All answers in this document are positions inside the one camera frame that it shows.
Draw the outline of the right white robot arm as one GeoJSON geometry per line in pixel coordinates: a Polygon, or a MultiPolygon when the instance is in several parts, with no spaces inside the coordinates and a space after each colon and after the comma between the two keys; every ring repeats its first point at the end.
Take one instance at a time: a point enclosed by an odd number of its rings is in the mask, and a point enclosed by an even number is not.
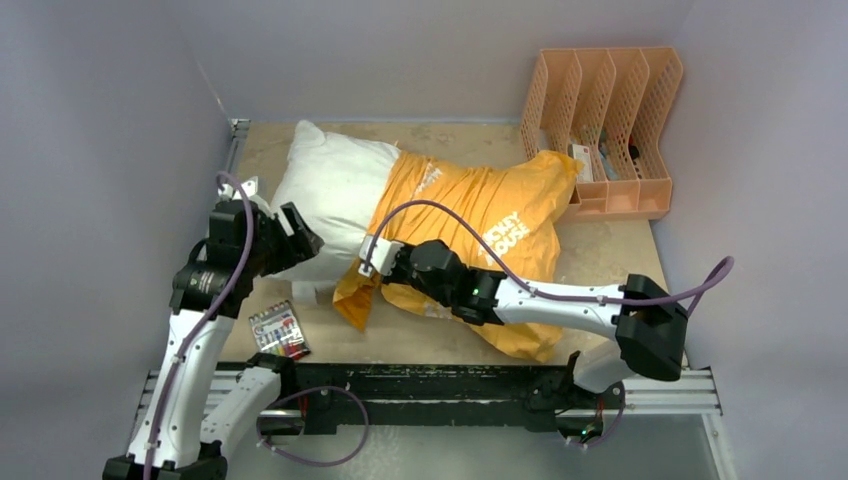
{"type": "Polygon", "coordinates": [[[372,239],[360,251],[385,284],[406,285],[476,326],[540,324],[602,337],[569,362],[564,399],[584,407],[631,376],[674,382],[683,370],[688,315],[650,278],[623,284],[573,286],[470,267],[440,240],[419,245],[372,239]]]}

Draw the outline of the orange Mickey Mouse pillowcase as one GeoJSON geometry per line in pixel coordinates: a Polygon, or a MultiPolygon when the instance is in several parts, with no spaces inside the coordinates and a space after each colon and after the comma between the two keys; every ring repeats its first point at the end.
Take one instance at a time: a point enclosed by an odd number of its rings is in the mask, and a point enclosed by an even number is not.
{"type": "MultiPolygon", "coordinates": [[[[566,154],[549,150],[503,169],[463,167],[401,151],[366,234],[375,233],[384,217],[405,202],[435,201],[465,220],[515,274],[552,282],[560,254],[555,222],[568,208],[579,166],[566,154]]],[[[464,227],[435,207],[404,209],[389,221],[381,237],[413,245],[439,239],[466,265],[502,271],[464,227]]],[[[378,284],[358,273],[359,264],[354,260],[337,283],[333,305],[364,331],[378,284]]],[[[379,291],[387,302],[413,314],[451,318],[444,307],[411,287],[382,285],[379,291]]],[[[506,355],[539,362],[552,358],[563,336],[563,328],[540,324],[465,326],[506,355]]]]}

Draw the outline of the peach plastic file organizer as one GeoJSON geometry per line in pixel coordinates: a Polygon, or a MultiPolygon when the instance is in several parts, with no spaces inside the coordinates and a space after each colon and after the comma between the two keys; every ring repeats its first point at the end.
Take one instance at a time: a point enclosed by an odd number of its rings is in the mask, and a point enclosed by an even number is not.
{"type": "Polygon", "coordinates": [[[566,210],[573,222],[658,220],[672,178],[660,153],[684,68],[672,47],[546,48],[520,121],[527,157],[585,147],[591,176],[566,210]]]}

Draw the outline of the white pillow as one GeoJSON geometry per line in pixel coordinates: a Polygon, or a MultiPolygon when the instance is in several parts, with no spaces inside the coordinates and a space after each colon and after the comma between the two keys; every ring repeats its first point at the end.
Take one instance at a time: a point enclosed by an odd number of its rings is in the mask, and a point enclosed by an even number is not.
{"type": "Polygon", "coordinates": [[[296,124],[271,205],[294,204],[324,241],[317,256],[275,276],[291,284],[296,302],[316,304],[357,258],[399,156],[389,143],[324,131],[308,120],[296,124]]]}

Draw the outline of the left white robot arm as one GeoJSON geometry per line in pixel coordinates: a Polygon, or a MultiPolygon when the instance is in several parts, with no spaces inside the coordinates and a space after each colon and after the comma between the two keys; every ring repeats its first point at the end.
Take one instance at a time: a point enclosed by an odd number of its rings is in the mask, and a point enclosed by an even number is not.
{"type": "Polygon", "coordinates": [[[106,461],[105,479],[223,479],[231,448],[260,408],[297,399],[293,363],[251,357],[247,383],[204,414],[219,356],[257,277],[315,257],[323,241],[285,203],[220,200],[209,230],[174,275],[168,345],[150,405],[127,452],[106,461]]]}

